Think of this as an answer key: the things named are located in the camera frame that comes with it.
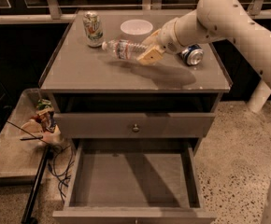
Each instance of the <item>can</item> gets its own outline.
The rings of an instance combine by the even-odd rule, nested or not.
[[[193,66],[199,64],[202,61],[204,52],[199,45],[195,44],[187,47],[178,55],[184,63]]]
[[[100,47],[103,43],[103,28],[96,11],[86,11],[83,16],[83,25],[89,47]]]

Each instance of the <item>drawer handle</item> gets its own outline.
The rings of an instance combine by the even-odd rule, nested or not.
[[[138,125],[136,123],[134,124],[133,132],[134,133],[138,133],[139,132],[139,127],[138,127]]]

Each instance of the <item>plastic bottle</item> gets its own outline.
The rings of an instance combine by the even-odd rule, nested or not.
[[[143,53],[148,46],[135,43],[130,40],[111,40],[103,42],[102,49],[110,53],[113,57],[124,60],[135,60]]]

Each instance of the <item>robotic arm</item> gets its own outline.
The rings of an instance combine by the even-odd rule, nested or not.
[[[155,63],[193,44],[228,39],[271,89],[271,32],[253,21],[238,0],[200,0],[197,9],[167,22],[143,43],[138,60]]]

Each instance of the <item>white bowl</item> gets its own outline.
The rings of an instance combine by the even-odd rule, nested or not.
[[[153,25],[145,20],[129,20],[121,24],[123,38],[135,42],[142,42],[153,30]]]

